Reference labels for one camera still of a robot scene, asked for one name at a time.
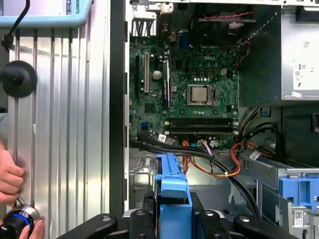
metal side panel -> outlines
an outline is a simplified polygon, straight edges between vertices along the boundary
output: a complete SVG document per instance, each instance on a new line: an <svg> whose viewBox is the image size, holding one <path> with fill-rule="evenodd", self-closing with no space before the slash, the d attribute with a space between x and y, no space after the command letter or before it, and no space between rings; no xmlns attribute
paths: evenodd
<svg viewBox="0 0 319 239"><path fill-rule="evenodd" d="M9 58L37 70L36 92L9 98L8 149L26 171L21 198L55 239L110 211L110 1L81 28L21 29Z"/></svg>

cpu socket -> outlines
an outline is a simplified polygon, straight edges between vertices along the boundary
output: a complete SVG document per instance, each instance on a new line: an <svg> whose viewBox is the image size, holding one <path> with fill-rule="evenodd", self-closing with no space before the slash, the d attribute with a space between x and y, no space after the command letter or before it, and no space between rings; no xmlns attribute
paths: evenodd
<svg viewBox="0 0 319 239"><path fill-rule="evenodd" d="M186 102L191 106L215 106L216 89L214 85L187 85Z"/></svg>

white label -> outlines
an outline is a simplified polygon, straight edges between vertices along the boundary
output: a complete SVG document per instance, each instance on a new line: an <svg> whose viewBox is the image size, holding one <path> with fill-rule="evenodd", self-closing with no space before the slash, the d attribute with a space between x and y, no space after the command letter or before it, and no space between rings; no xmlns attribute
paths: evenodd
<svg viewBox="0 0 319 239"><path fill-rule="evenodd" d="M145 159L145 166L149 166L151 164L151 159L150 158L146 158Z"/></svg>
<svg viewBox="0 0 319 239"><path fill-rule="evenodd" d="M299 99L301 99L301 97L303 96L301 93L298 93L298 92L295 92L295 91L293 91L293 92L291 93L291 95L292 95L293 97L296 97L296 98L299 98Z"/></svg>
<svg viewBox="0 0 319 239"><path fill-rule="evenodd" d="M165 143L165 140L166 140L166 135L160 134L159 135L159 142Z"/></svg>
<svg viewBox="0 0 319 239"><path fill-rule="evenodd" d="M255 151L249 156L249 158L251 158L252 160L256 160L260 155L261 155L261 152L255 150Z"/></svg>
<svg viewBox="0 0 319 239"><path fill-rule="evenodd" d="M318 55L319 46L316 42L304 41L296 46L294 90L319 90Z"/></svg>
<svg viewBox="0 0 319 239"><path fill-rule="evenodd" d="M304 227L304 213L303 211L295 211L295 228L303 228Z"/></svg>
<svg viewBox="0 0 319 239"><path fill-rule="evenodd" d="M173 143L175 143L174 139L168 138L165 143L172 145Z"/></svg>

human hand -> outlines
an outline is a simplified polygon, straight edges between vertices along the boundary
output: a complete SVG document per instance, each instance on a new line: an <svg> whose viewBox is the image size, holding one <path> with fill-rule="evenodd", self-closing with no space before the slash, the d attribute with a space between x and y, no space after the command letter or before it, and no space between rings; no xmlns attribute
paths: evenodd
<svg viewBox="0 0 319 239"><path fill-rule="evenodd" d="M44 223L43 221L36 222L33 232L30 235L29 239L43 239L43 229L44 229ZM29 235L30 226L25 227L19 239L27 239Z"/></svg>
<svg viewBox="0 0 319 239"><path fill-rule="evenodd" d="M11 154L0 142L0 203L13 206L23 184L24 170L14 163Z"/></svg>

motherboard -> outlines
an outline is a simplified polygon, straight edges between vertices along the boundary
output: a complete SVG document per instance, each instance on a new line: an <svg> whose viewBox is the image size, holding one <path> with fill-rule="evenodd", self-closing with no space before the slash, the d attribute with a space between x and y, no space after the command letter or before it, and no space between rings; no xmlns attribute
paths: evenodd
<svg viewBox="0 0 319 239"><path fill-rule="evenodd" d="M178 144L233 143L238 113L236 46L187 47L131 38L130 136L147 133Z"/></svg>

